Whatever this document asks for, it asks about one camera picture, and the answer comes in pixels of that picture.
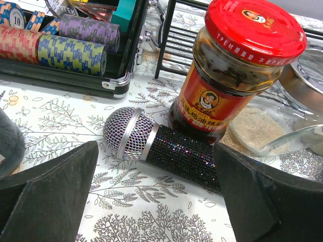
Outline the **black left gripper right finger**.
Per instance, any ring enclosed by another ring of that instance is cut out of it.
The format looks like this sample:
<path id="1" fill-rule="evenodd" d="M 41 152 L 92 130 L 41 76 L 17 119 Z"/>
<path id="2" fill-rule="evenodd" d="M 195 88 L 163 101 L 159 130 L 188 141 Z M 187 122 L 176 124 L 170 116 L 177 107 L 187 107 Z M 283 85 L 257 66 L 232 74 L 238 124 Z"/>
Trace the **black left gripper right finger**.
<path id="1" fill-rule="evenodd" d="M 236 241 L 322 241 L 322 182 L 216 143 L 214 163 Z"/>

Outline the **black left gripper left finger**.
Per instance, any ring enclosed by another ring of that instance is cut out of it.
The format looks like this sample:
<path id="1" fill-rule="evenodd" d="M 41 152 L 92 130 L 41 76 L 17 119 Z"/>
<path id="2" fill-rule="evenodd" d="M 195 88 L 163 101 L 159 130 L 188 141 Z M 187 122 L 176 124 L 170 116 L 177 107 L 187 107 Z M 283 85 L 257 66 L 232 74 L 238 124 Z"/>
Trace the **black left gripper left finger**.
<path id="1" fill-rule="evenodd" d="M 1 178 L 1 241 L 75 241 L 98 153 L 89 141 Z"/>

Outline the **dark sauce glass bottle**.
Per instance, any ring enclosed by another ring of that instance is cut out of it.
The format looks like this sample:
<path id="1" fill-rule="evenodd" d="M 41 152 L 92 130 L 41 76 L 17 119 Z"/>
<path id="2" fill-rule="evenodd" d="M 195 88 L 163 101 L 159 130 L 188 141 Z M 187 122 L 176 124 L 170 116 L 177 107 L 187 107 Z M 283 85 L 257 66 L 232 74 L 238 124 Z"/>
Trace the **dark sauce glass bottle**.
<path id="1" fill-rule="evenodd" d="M 20 129 L 1 109 L 1 178 L 17 168 L 24 154 L 25 142 Z"/>

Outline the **round glass jar with powder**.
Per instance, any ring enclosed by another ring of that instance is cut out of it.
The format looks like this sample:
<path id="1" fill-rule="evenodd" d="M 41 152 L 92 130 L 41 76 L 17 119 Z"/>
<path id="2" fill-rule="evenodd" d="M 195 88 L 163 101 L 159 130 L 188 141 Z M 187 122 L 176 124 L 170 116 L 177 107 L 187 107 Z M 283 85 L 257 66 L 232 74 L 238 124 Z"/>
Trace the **round glass jar with powder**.
<path id="1" fill-rule="evenodd" d="M 322 43 L 284 67 L 229 126 L 224 143 L 303 178 L 322 181 Z"/>

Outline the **red lid chili sauce jar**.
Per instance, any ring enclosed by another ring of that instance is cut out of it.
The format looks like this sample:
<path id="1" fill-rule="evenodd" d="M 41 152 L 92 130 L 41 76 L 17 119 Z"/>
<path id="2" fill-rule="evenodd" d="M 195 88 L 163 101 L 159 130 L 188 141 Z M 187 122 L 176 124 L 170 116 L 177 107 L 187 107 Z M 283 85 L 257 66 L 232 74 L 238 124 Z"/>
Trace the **red lid chili sauce jar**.
<path id="1" fill-rule="evenodd" d="M 271 2 L 211 2 L 190 70 L 170 107 L 169 125 L 202 142 L 219 141 L 239 112 L 306 46 L 301 25 Z"/>

